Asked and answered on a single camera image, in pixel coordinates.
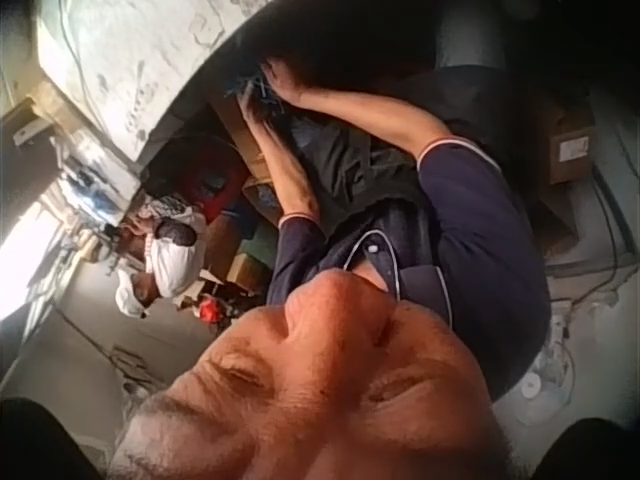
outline white wall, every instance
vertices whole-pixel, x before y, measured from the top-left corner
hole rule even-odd
[[[116,284],[105,266],[81,264],[61,309],[98,343],[136,352],[155,376],[170,383],[193,365],[213,336],[168,301],[154,305],[144,321],[124,317],[114,302]],[[55,313],[24,349],[2,396],[33,399],[72,434],[108,444],[122,423],[113,367]]]

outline white cap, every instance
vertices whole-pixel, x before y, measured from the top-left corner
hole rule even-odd
[[[120,285],[116,290],[116,304],[122,313],[128,317],[142,318],[145,308],[133,293],[131,275],[124,270],[118,270]]]

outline window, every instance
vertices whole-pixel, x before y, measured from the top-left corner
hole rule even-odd
[[[36,202],[0,246],[0,322],[26,301],[27,285],[59,226],[58,219]]]

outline navy polo shirt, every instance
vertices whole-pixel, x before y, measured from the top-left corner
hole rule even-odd
[[[317,273],[343,268],[358,243],[355,254],[370,260],[395,294],[390,243],[400,296],[452,324],[497,399],[544,343],[550,319],[544,262],[498,167],[474,144],[431,145],[418,175],[427,208],[382,200],[329,239],[311,220],[285,220],[267,302],[282,304]]]

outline white label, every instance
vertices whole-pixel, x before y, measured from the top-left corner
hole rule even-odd
[[[589,154],[589,137],[580,137],[575,140],[567,140],[560,144],[560,161],[568,162],[576,158],[586,157]]]

